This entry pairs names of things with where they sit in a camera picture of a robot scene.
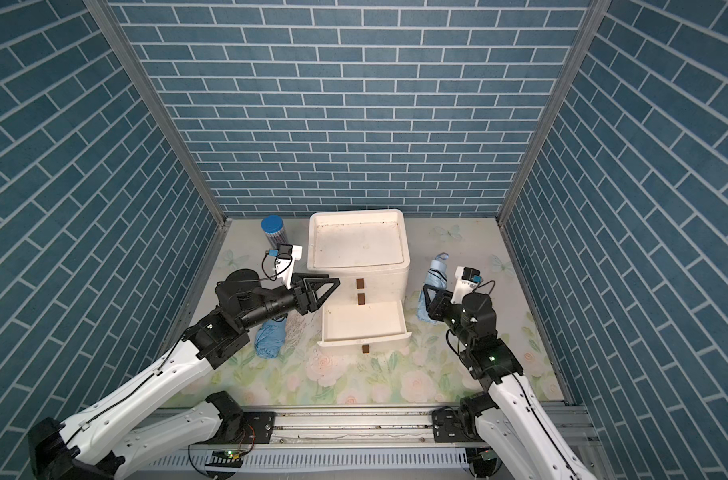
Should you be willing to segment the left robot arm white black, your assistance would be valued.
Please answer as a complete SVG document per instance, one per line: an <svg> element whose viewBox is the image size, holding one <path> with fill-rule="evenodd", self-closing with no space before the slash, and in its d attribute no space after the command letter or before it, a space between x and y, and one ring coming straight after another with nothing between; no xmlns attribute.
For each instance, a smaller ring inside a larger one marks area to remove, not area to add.
<svg viewBox="0 0 728 480"><path fill-rule="evenodd" d="M160 359L82 412L65 420L48 417L30 430L35 478L125 479L195 443L254 440L242 407L225 391L153 425L140 424L246 346L252 328L292 311L316 312L339 285L327 274L294 273L268 289L257 272L234 271L216 286L217 306Z"/></svg>

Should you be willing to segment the pencil tube blue lid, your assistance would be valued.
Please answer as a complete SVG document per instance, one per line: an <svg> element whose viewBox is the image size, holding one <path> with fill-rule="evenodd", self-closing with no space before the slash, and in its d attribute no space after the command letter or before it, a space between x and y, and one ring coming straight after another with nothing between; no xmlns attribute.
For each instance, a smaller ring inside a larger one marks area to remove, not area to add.
<svg viewBox="0 0 728 480"><path fill-rule="evenodd" d="M269 215L261 221L261 228L271 248L277 250L282 244L290 244L283 219L278 215Z"/></svg>

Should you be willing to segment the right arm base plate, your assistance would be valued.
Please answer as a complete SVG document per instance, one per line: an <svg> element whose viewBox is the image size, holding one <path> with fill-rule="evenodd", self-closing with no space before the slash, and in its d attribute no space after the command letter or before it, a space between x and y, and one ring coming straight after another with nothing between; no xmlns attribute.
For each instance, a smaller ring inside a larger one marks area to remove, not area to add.
<svg viewBox="0 0 728 480"><path fill-rule="evenodd" d="M432 431L435 443L471 443L483 442L497 446L511 436L502 431L499 425L490 419L484 420L483 414L498 413L492 407L483 411L448 406L438 408L431 413Z"/></svg>

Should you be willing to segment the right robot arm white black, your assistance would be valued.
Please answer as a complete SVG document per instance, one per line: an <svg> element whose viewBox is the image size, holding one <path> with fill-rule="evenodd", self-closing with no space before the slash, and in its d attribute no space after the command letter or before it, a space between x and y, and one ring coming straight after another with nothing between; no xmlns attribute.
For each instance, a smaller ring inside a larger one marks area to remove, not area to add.
<svg viewBox="0 0 728 480"><path fill-rule="evenodd" d="M463 433L489 445L515 479L593 479L499 337L491 296L463 285L450 292L426 284L423 294L429 317L447 325L459 341L453 352L482 387L454 412Z"/></svg>

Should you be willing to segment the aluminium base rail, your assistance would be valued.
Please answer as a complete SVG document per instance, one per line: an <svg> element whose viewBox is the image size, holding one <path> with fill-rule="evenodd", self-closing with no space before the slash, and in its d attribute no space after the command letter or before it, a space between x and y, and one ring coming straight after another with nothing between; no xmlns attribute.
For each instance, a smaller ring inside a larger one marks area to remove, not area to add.
<svg viewBox="0 0 728 480"><path fill-rule="evenodd" d="M269 444L183 447L138 469L191 469L213 479L238 473L463 468L476 478L513 478L483 442L435 443L431 413L441 407L279 408ZM580 407L543 406L578 458L607 479L598 438Z"/></svg>

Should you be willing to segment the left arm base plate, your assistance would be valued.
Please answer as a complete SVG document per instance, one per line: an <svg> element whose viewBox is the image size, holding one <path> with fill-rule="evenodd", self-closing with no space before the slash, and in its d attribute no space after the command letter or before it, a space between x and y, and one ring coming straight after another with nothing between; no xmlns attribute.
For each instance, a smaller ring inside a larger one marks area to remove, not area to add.
<svg viewBox="0 0 728 480"><path fill-rule="evenodd" d="M224 420L213 437L201 441L201 444L225 445L269 444L276 420L274 411L245 411L236 419Z"/></svg>

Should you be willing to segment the white plastic drawer cabinet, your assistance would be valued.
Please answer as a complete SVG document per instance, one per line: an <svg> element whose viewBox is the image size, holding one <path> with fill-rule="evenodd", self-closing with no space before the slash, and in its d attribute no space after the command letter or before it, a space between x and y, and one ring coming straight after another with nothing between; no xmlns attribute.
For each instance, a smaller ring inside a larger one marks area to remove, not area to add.
<svg viewBox="0 0 728 480"><path fill-rule="evenodd" d="M401 301L410 253L405 218L398 209L315 213L310 218L307 268L341 280L336 303Z"/></svg>

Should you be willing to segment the floral table mat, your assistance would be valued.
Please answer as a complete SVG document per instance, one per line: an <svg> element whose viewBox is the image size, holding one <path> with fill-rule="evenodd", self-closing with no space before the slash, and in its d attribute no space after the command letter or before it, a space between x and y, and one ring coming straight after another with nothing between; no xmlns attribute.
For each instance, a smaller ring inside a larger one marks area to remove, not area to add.
<svg viewBox="0 0 728 480"><path fill-rule="evenodd" d="M406 299L412 336L404 348L328 355L318 345L319 316L293 314L281 324L286 339L276 357L262 358L248 345L166 405L192 407L219 391L243 406L446 404L480 391L454 354L457 344L446 327L418 319L417 300L416 292Z"/></svg>

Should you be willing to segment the white drawer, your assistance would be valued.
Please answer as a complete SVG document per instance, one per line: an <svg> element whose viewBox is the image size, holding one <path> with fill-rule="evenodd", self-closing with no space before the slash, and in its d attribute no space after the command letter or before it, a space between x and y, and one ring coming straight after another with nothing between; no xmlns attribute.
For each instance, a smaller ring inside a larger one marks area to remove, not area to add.
<svg viewBox="0 0 728 480"><path fill-rule="evenodd" d="M401 349L411 337L401 301L339 304L323 307L318 346L329 355L354 355Z"/></svg>

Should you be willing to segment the blue umbrella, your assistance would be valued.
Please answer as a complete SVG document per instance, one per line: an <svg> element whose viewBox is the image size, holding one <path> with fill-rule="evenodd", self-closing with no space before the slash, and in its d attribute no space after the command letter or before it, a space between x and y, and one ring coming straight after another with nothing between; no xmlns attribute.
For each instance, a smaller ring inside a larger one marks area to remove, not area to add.
<svg viewBox="0 0 728 480"><path fill-rule="evenodd" d="M445 289L447 287L447 260L449 259L449 254L447 252L442 252L435 256L435 258L431 261L430 267L427 271L426 278L424 284L430 284L433 286L438 287L439 289ZM424 302L423 302L423 292L420 292L419 300L418 300L418 308L417 308L417 318L420 321L429 323L429 324L437 324L437 321L432 320L431 318L428 318L425 314L424 310Z"/></svg>
<svg viewBox="0 0 728 480"><path fill-rule="evenodd" d="M278 357L286 341L287 317L269 320L261 325L255 338L256 355L263 359Z"/></svg>

